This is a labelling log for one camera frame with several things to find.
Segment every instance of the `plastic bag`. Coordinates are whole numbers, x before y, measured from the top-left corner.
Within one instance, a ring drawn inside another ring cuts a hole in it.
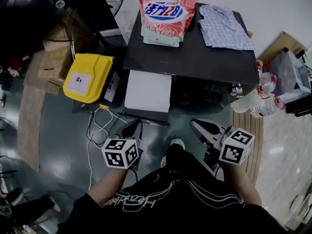
[[[141,35],[148,44],[179,47],[198,0],[139,0]]]

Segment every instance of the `white sneaker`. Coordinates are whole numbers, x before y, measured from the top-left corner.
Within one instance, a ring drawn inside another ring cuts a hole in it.
[[[185,150],[185,145],[184,145],[184,142],[180,139],[180,138],[174,138],[173,140],[171,140],[171,143],[170,145],[172,146],[173,144],[178,144],[180,145],[184,150]],[[162,159],[161,159],[161,162],[160,162],[160,167],[164,167],[167,165],[167,159],[166,159],[166,156],[164,156]]]
[[[171,140],[170,145],[172,146],[173,144],[178,144],[185,150],[184,142],[180,138],[174,138],[173,140]]]
[[[56,211],[56,212],[60,212],[60,207],[59,205],[55,202],[55,200],[50,196],[49,199],[54,203],[54,207],[53,209]]]

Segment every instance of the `white wall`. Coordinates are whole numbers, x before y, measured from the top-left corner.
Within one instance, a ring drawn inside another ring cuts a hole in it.
[[[255,54],[259,56],[281,31],[286,31],[312,50],[312,0],[199,0],[227,6],[239,12],[249,31],[253,32]],[[121,29],[135,20],[138,0],[124,0],[115,19]]]

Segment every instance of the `plaid shirt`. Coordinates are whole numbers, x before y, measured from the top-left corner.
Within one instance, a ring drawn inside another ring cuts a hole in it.
[[[199,20],[206,46],[236,50],[254,50],[254,44],[236,21],[233,11],[214,5],[203,5],[199,9],[203,20]]]

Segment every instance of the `black table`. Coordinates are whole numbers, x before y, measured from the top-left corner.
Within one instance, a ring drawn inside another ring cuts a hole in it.
[[[296,117],[312,115],[312,94],[286,104],[286,113],[294,114]]]
[[[200,78],[255,86],[259,83],[253,51],[206,47],[198,20],[202,3],[196,4],[195,26],[186,32],[180,47],[173,48],[143,43],[140,13],[136,18],[128,44],[124,68],[182,77]],[[243,19],[234,12],[236,20],[247,33]]]

